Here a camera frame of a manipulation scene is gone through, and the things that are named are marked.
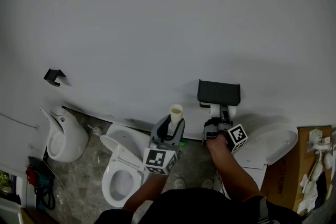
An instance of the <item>white toilet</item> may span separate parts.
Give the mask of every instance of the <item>white toilet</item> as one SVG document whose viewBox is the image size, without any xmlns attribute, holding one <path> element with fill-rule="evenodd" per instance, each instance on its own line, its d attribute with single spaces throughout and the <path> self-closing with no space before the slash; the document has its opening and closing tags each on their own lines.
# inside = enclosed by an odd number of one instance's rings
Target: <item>white toilet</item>
<svg viewBox="0 0 336 224">
<path fill-rule="evenodd" d="M 50 114 L 40 107 L 50 124 L 47 152 L 50 158 L 59 162 L 73 162 L 84 152 L 89 135 L 75 116 L 57 106 Z"/>
<path fill-rule="evenodd" d="M 246 144 L 234 153 L 234 157 L 261 189 L 267 165 L 285 156 L 297 141 L 296 127 L 290 124 L 266 125 L 250 133 Z"/>
<path fill-rule="evenodd" d="M 150 137 L 114 123 L 100 140 L 112 151 L 102 179 L 104 198 L 114 207 L 123 207 L 148 178 L 142 161 Z"/>
</svg>

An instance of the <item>brown cardboard box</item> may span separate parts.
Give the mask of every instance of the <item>brown cardboard box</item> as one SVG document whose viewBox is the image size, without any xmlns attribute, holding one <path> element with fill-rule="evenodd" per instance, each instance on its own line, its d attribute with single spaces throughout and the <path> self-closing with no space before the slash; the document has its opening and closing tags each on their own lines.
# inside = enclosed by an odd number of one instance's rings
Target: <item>brown cardboard box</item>
<svg viewBox="0 0 336 224">
<path fill-rule="evenodd" d="M 267 167 L 261 192 L 267 199 L 275 204 L 293 211 L 298 210 L 299 203 L 302 202 L 303 193 L 300 182 L 304 174 L 309 176 L 316 161 L 314 152 L 307 153 L 309 132 L 319 129 L 323 132 L 322 137 L 327 136 L 332 139 L 331 126 L 324 127 L 300 127 L 299 139 L 294 148 L 283 158 Z M 331 181 L 331 169 L 326 172 L 327 189 Z"/>
</svg>

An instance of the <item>cable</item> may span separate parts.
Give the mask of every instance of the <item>cable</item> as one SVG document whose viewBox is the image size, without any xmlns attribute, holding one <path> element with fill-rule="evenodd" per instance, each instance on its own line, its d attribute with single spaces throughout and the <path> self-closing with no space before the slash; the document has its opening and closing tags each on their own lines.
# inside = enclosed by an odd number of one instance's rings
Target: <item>cable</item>
<svg viewBox="0 0 336 224">
<path fill-rule="evenodd" d="M 43 162 L 47 165 L 47 167 L 49 168 L 49 170 L 54 174 L 54 176 L 60 181 L 60 183 L 62 184 L 63 188 L 67 191 L 67 193 L 71 196 L 71 198 L 73 199 L 73 201 L 75 202 L 75 204 L 78 206 L 78 208 L 92 221 L 92 223 L 94 223 L 94 221 L 88 216 L 87 213 L 85 213 L 83 211 L 83 209 L 80 208 L 80 206 L 78 205 L 78 203 L 76 202 L 75 198 L 71 195 L 71 193 L 68 191 L 68 189 L 64 186 L 63 182 L 61 181 L 61 179 L 59 179 L 59 177 L 54 173 L 54 171 L 49 167 L 49 165 L 43 160 Z"/>
<path fill-rule="evenodd" d="M 21 121 L 14 120 L 14 119 L 12 119 L 12 118 L 10 118 L 10 117 L 4 115 L 4 114 L 1 114 L 1 113 L 0 113 L 0 115 L 1 115 L 1 116 L 4 116 L 5 118 L 8 118 L 8 119 L 10 119 L 10 120 L 12 120 L 12 121 L 15 121 L 15 122 L 17 122 L 17 123 L 23 124 L 23 125 L 25 125 L 25 126 L 28 126 L 28 127 L 34 128 L 34 129 L 38 129 L 36 126 L 31 126 L 31 125 L 26 124 L 26 123 L 23 123 L 23 122 L 21 122 Z"/>
</svg>

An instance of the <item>black cable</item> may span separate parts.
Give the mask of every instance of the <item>black cable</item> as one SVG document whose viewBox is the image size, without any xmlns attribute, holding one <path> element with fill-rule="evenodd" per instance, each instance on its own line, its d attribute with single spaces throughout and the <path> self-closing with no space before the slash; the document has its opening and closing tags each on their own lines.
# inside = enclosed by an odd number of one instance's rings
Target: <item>black cable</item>
<svg viewBox="0 0 336 224">
<path fill-rule="evenodd" d="M 36 126 L 31 126 L 31 125 L 26 124 L 26 123 L 23 123 L 23 122 L 21 122 L 21 121 L 14 120 L 14 119 L 12 119 L 12 118 L 10 118 L 10 117 L 4 115 L 4 114 L 1 114 L 1 113 L 0 113 L 0 115 L 1 115 L 1 116 L 4 116 L 5 118 L 8 118 L 8 119 L 10 119 L 10 120 L 12 120 L 12 121 L 15 121 L 15 122 L 17 122 L 17 123 L 23 124 L 23 125 L 25 125 L 25 126 L 28 126 L 28 127 L 34 128 L 34 129 L 37 129 Z"/>
</svg>

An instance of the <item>tiled floor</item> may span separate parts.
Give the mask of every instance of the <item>tiled floor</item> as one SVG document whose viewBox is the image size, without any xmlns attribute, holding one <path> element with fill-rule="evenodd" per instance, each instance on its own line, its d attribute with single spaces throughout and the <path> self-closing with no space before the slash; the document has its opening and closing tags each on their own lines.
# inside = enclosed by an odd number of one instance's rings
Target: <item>tiled floor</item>
<svg viewBox="0 0 336 224">
<path fill-rule="evenodd" d="M 104 133 L 111 123 L 71 111 L 77 120 L 85 118 L 91 126 L 98 126 Z M 99 138 L 92 134 L 92 130 L 86 128 L 89 135 L 88 145 L 83 155 L 75 162 L 60 163 L 49 159 L 48 163 L 54 172 L 60 177 L 78 205 L 90 216 L 93 221 L 108 209 L 112 209 L 104 199 L 101 190 L 101 180 L 105 168 L 111 157 L 111 152 L 100 142 Z M 164 191 L 173 187 L 176 178 L 183 177 L 187 187 L 198 187 L 208 178 L 214 177 L 214 165 L 211 156 L 205 146 L 199 141 L 188 141 L 182 148 L 180 160 L 170 173 Z M 82 213 L 71 199 L 60 182 L 54 181 L 54 195 L 56 208 L 48 213 L 59 223 L 91 224 L 92 221 Z M 315 210 L 303 223 L 326 224 L 331 215 L 336 212 L 336 191 L 330 199 L 319 209 Z"/>
</svg>

